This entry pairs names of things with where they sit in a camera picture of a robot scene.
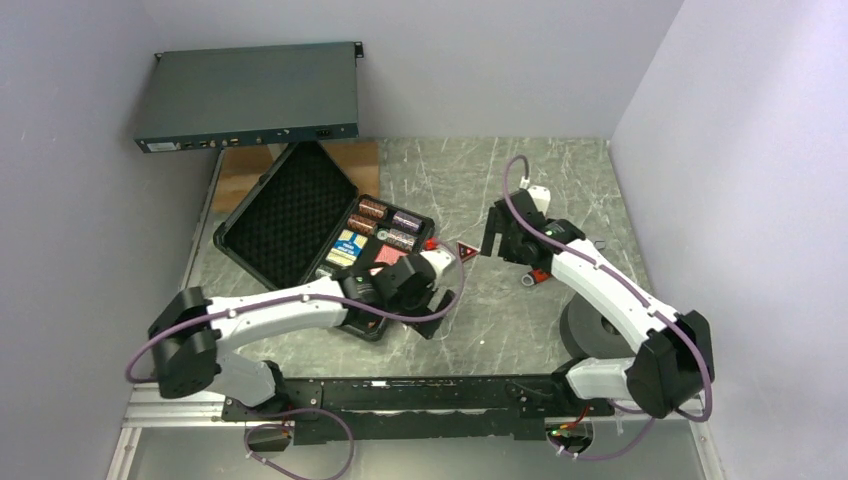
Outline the grey chip stack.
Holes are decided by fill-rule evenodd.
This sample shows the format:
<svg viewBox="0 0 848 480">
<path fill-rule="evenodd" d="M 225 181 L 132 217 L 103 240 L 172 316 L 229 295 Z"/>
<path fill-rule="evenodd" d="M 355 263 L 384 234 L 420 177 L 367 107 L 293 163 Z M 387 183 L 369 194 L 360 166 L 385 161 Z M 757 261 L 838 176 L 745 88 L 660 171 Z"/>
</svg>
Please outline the grey chip stack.
<svg viewBox="0 0 848 480">
<path fill-rule="evenodd" d="M 385 242 L 396 248 L 411 252 L 415 247 L 417 238 L 401 230 L 390 229 L 386 234 Z"/>
</svg>

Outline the blue white card deck box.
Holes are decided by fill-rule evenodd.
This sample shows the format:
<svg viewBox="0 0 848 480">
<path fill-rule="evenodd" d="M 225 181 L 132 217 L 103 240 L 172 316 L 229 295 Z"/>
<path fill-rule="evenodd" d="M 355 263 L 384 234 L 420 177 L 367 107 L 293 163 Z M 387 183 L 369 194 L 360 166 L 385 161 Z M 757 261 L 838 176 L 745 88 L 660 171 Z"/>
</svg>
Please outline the blue white card deck box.
<svg viewBox="0 0 848 480">
<path fill-rule="evenodd" d="M 327 253 L 325 260 L 338 267 L 352 267 L 367 243 L 367 235 L 343 229 Z"/>
</svg>

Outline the red card deck box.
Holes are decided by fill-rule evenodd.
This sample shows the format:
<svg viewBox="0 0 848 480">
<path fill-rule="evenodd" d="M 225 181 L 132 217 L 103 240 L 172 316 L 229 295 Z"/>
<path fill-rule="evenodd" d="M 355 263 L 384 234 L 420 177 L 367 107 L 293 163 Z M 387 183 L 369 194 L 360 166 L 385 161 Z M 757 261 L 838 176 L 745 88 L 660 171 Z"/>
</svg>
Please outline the red card deck box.
<svg viewBox="0 0 848 480">
<path fill-rule="evenodd" d="M 394 265 L 398 260 L 406 256 L 407 253 L 399 250 L 388 244 L 381 246 L 376 254 L 376 257 L 371 264 L 372 270 L 380 270 L 386 266 Z"/>
</svg>

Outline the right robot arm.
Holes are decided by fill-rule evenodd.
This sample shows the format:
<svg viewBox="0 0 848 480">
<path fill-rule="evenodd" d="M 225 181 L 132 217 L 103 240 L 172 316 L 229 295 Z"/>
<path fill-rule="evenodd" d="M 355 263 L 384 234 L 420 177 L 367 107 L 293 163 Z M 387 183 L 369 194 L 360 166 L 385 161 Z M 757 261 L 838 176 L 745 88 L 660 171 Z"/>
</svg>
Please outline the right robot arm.
<svg viewBox="0 0 848 480">
<path fill-rule="evenodd" d="M 696 395 L 702 420 L 712 413 L 715 380 L 707 319 L 682 314 L 617 269 L 571 222 L 546 217 L 549 193 L 541 187 L 504 195 L 490 208 L 481 253 L 540 270 L 569 288 L 574 304 L 588 305 L 614 329 L 625 351 L 598 355 L 571 340 L 571 361 L 551 388 L 557 411 L 574 415 L 589 400 L 635 403 L 662 419 Z"/>
</svg>

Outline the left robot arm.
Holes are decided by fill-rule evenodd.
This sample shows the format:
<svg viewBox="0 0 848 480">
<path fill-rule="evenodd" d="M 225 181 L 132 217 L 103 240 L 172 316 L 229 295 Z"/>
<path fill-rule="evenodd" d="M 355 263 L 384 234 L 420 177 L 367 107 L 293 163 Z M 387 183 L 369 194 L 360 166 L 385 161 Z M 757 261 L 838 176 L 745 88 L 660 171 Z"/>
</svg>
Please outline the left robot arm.
<svg viewBox="0 0 848 480">
<path fill-rule="evenodd" d="M 454 258 L 443 250 L 402 257 L 377 273 L 344 273 L 297 287 L 242 297 L 207 297 L 199 287 L 176 294 L 148 329 L 146 351 L 161 397 L 201 391 L 233 398 L 272 420 L 287 406 L 279 366 L 250 361 L 241 347 L 307 329 L 333 329 L 373 319 L 427 323 L 428 309 Z"/>
</svg>

